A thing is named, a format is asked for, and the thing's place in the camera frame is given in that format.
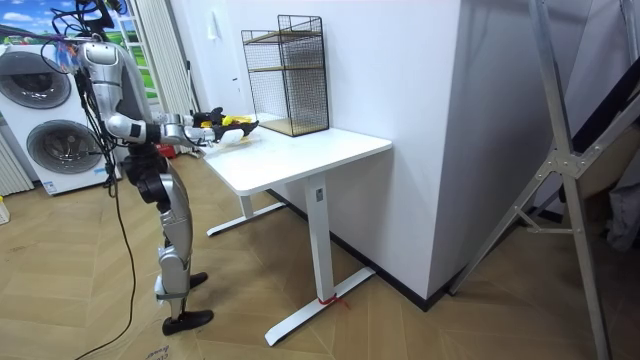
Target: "wire basket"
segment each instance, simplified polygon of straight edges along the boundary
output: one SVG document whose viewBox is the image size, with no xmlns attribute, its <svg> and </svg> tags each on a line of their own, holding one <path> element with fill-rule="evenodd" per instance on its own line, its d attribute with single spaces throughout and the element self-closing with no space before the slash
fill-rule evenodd
<svg viewBox="0 0 640 360">
<path fill-rule="evenodd" d="M 322 19 L 279 15 L 278 28 L 242 31 L 256 119 L 261 126 L 289 136 L 326 130 Z"/>
</svg>

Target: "white standing desk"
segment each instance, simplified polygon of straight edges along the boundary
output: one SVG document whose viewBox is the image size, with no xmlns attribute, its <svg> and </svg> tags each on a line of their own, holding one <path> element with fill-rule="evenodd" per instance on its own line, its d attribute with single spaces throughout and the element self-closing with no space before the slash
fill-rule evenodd
<svg viewBox="0 0 640 360">
<path fill-rule="evenodd" d="M 271 328 L 265 335 L 270 346 L 374 274 L 366 267 L 333 284 L 325 172 L 390 148 L 391 141 L 333 128 L 292 138 L 262 127 L 240 143 L 202 148 L 207 164 L 240 197 L 244 215 L 210 229 L 209 236 L 285 206 L 277 203 L 254 212 L 251 194 L 304 179 L 318 298 Z"/>
</svg>

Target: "black floor trim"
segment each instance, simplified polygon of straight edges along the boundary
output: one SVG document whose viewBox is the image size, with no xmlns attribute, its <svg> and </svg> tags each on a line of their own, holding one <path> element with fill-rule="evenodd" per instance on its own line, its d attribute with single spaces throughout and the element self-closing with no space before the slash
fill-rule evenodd
<svg viewBox="0 0 640 360">
<path fill-rule="evenodd" d="M 278 201 L 283 202 L 287 205 L 289 209 L 291 209 L 298 216 L 307 221 L 307 214 L 304 211 L 300 210 L 297 206 L 290 203 L 287 199 L 280 196 L 277 192 L 269 189 L 267 190 L 274 198 L 278 199 Z M 378 264 L 371 261 L 368 257 L 364 256 L 361 252 L 356 250 L 353 246 L 347 244 L 346 241 L 342 240 L 338 235 L 330 232 L 331 241 L 333 241 L 336 245 L 340 246 L 344 251 L 349 253 L 354 258 L 358 259 L 365 266 L 369 266 L 373 270 L 376 271 L 376 274 L 380 276 L 380 278 L 386 281 L 389 285 L 391 285 L 394 289 L 398 290 L 404 297 L 409 299 L 412 303 L 414 303 L 417 307 L 419 307 L 422 311 L 429 310 L 442 296 L 445 294 L 446 286 L 443 286 L 438 291 L 436 291 L 433 295 L 431 295 L 428 299 L 424 299 L 422 296 L 415 293 L 413 290 L 409 289 L 405 284 L 400 282 L 400 280 L 396 279 L 393 275 L 389 274 L 386 270 L 381 268 Z"/>
</svg>

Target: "humanoid robot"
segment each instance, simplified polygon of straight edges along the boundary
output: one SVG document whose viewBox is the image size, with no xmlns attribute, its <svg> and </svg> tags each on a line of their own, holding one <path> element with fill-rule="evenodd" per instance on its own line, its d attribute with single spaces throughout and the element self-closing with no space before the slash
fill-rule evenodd
<svg viewBox="0 0 640 360">
<path fill-rule="evenodd" d="M 207 280 L 206 273 L 191 275 L 193 227 L 189 199 L 180 177 L 155 144 L 183 145 L 215 139 L 211 128 L 194 128 L 193 119 L 210 116 L 151 113 L 142 77 L 129 53 L 119 45 L 86 41 L 77 46 L 80 66 L 90 78 L 99 119 L 112 136 L 128 143 L 123 162 L 131 184 L 146 203 L 155 203 L 164 230 L 159 250 L 162 274 L 156 283 L 158 300 L 171 306 L 162 325 L 165 335 L 202 326 L 213 319 L 211 310 L 186 311 L 189 290 Z"/>
</svg>

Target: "wooden floor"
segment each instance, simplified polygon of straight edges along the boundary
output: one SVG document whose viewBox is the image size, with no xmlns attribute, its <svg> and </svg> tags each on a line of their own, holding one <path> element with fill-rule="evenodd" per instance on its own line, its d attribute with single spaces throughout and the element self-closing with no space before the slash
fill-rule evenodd
<svg viewBox="0 0 640 360">
<path fill-rule="evenodd" d="M 206 165 L 174 161 L 190 191 L 194 271 L 210 279 L 190 309 L 213 309 L 207 326 L 164 337 L 158 305 L 154 206 L 120 183 L 122 213 L 138 274 L 131 329 L 90 359 L 595 359 L 570 237 L 516 230 L 455 298 L 423 313 L 378 277 L 352 291 L 274 348 L 264 333 L 315 297 L 307 225 L 278 210 L 223 235 L 205 231 L 241 213 Z M 273 203 L 267 194 L 255 208 Z M 0 226 L 0 360 L 72 359 L 124 327 L 129 259 L 114 201 L 101 188 L 48 197 L 42 188 L 6 198 Z M 360 268 L 333 247 L 335 280 Z M 616 359 L 640 359 L 640 256 L 596 247 Z"/>
</svg>

